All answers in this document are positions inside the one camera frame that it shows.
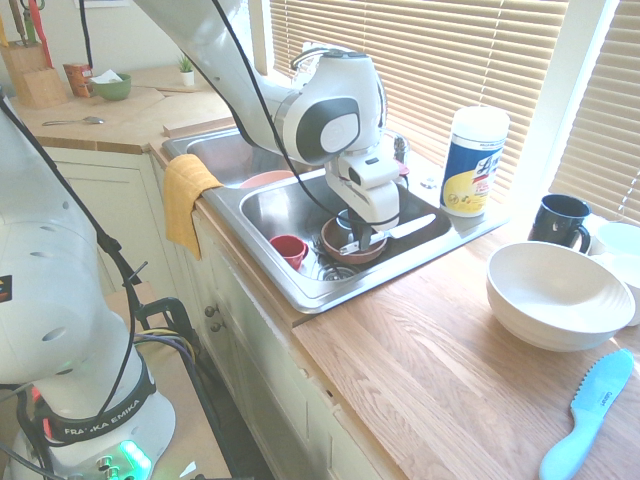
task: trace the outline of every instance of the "blue knife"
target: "blue knife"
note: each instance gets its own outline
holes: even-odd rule
[[[633,354],[627,349],[606,355],[591,367],[571,402],[573,431],[544,456],[540,480],[573,478],[587,458],[607,410],[632,371]]]

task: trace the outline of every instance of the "small plant pot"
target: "small plant pot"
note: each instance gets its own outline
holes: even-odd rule
[[[193,87],[195,84],[194,72],[180,72],[180,76],[185,87]]]

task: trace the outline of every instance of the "disinfecting wipes container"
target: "disinfecting wipes container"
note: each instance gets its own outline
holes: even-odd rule
[[[459,217],[484,212],[509,133],[509,116],[494,107],[464,107],[453,116],[440,207]]]

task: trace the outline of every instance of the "spoon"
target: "spoon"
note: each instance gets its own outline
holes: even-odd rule
[[[104,120],[98,117],[84,117],[82,120],[52,120],[50,122],[44,122],[42,126],[46,127],[48,125],[64,125],[66,123],[92,123],[92,124],[100,124],[104,123]]]

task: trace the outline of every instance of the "potted plant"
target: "potted plant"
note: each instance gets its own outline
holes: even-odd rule
[[[195,83],[194,73],[193,73],[193,65],[191,64],[191,60],[186,55],[182,55],[180,57],[180,61],[178,62],[178,67],[180,68],[180,75],[182,76],[182,83],[185,87],[191,87]]]

